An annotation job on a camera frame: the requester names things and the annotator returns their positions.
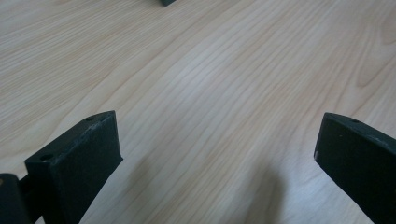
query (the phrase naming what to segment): light wood tabletop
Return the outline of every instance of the light wood tabletop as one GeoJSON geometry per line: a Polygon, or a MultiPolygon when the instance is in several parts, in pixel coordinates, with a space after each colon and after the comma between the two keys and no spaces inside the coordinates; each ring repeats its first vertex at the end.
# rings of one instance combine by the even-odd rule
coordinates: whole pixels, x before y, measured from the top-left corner
{"type": "Polygon", "coordinates": [[[0,173],[108,110],[81,223],[371,223],[313,153],[324,112],[396,137],[396,1],[0,1],[0,173]]]}

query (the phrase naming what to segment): wood grain pattern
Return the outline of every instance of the wood grain pattern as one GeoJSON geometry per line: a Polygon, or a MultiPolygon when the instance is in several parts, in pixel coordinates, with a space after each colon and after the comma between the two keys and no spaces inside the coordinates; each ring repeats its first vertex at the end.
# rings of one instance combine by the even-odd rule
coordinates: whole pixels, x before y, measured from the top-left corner
{"type": "Polygon", "coordinates": [[[0,172],[116,110],[81,223],[370,223],[315,164],[324,112],[396,137],[394,0],[0,1],[0,172]]]}

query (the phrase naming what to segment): black plastic part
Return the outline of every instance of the black plastic part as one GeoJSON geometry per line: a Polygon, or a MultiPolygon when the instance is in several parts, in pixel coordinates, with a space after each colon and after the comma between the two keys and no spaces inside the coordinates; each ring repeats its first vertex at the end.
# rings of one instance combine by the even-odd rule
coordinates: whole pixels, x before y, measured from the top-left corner
{"type": "Polygon", "coordinates": [[[163,3],[163,5],[165,7],[171,5],[173,2],[175,2],[176,0],[161,0],[161,3],[163,3]]]}
{"type": "Polygon", "coordinates": [[[19,180],[15,175],[0,174],[0,223],[30,223],[19,180]]]}
{"type": "Polygon", "coordinates": [[[28,158],[46,223],[79,223],[121,161],[114,111],[84,119],[28,158]]]}
{"type": "Polygon", "coordinates": [[[374,223],[396,223],[396,140],[348,117],[324,115],[315,160],[374,223]]]}

